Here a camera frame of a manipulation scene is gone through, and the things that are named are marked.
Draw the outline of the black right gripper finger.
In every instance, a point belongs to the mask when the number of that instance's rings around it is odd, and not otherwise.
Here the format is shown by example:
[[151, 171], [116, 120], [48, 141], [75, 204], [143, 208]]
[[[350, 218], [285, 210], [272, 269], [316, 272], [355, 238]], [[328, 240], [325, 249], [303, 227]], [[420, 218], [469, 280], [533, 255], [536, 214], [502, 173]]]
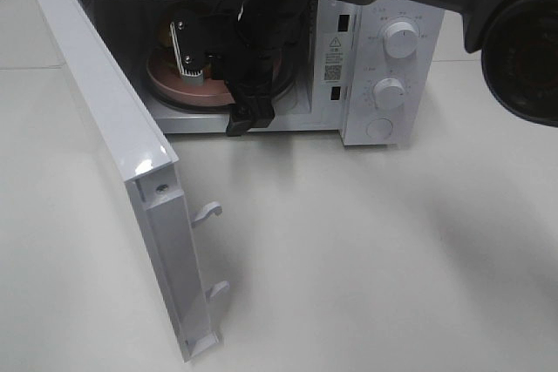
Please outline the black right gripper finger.
[[227, 136], [241, 136], [254, 128], [267, 128], [275, 118], [272, 105], [273, 67], [231, 70], [224, 78], [234, 103], [229, 109]]
[[199, 17], [191, 10], [176, 10], [169, 25], [176, 66], [186, 85], [202, 85], [205, 42]]

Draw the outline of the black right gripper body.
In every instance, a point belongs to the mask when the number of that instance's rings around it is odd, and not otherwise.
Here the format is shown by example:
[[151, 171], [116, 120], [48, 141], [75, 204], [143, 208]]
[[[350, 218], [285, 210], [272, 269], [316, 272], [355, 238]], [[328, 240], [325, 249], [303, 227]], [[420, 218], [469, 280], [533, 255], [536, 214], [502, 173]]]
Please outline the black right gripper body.
[[296, 42], [312, 0], [243, 0], [236, 12], [195, 21], [195, 69], [210, 64], [218, 79], [248, 84], [268, 76], [275, 54]]

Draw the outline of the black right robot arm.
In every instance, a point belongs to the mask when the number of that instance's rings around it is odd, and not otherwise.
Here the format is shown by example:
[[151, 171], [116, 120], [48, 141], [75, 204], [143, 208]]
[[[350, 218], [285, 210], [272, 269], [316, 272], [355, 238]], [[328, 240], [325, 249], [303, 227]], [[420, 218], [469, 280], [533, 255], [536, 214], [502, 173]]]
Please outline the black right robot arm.
[[[375, 0], [338, 0], [367, 5]], [[479, 52], [494, 97], [527, 121], [557, 123], [557, 0], [412, 0], [459, 13], [464, 46]], [[269, 126], [273, 56], [310, 0], [243, 0], [235, 15], [175, 13], [170, 34], [180, 73], [202, 79], [216, 71], [234, 103], [226, 133]]]

